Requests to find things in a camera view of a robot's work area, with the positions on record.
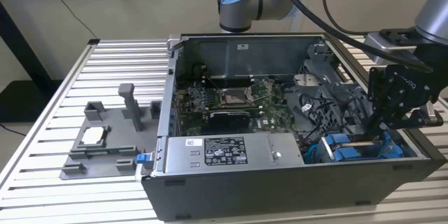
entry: motherboard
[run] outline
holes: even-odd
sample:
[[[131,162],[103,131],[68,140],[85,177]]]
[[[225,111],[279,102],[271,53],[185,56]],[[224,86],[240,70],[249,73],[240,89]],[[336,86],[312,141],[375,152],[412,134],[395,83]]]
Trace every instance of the motherboard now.
[[[249,78],[233,86],[207,78],[177,90],[181,136],[291,132],[299,133],[295,117],[273,78]]]

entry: power supply label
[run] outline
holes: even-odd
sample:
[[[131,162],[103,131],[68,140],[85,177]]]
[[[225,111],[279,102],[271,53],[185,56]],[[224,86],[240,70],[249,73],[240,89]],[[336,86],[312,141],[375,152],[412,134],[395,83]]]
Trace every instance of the power supply label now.
[[[247,164],[244,137],[204,139],[205,165]]]

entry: open computer chassis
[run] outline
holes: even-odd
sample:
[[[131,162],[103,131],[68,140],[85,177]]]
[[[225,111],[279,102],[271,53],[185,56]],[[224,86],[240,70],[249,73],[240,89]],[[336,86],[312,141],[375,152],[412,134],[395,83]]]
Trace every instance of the open computer chassis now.
[[[363,135],[368,73],[329,35],[188,34],[169,46],[141,182],[159,219],[375,205],[445,163],[420,130]]]

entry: black stand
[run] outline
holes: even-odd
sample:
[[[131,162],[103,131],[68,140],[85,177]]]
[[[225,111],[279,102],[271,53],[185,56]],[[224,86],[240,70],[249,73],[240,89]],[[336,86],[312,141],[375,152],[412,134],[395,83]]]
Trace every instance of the black stand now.
[[[53,81],[0,2],[0,37],[32,81],[13,81],[0,93],[0,123],[36,121],[61,81]]]

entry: aluminum extrusion table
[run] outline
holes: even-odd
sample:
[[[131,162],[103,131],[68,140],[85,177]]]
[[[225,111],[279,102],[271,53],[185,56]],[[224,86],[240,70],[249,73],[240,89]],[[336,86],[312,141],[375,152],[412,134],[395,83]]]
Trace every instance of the aluminum extrusion table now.
[[[375,63],[345,45],[368,70]],[[60,169],[84,121],[88,101],[124,108],[117,87],[132,82],[140,105],[160,100],[167,73],[167,40],[101,40],[77,60],[28,136],[0,174],[0,222],[160,223],[133,176],[60,180]],[[448,121],[448,104],[436,109]],[[448,156],[448,124],[423,129]],[[205,223],[207,220],[191,221]],[[403,185],[377,206],[216,219],[213,223],[448,222],[448,165],[423,182]]]

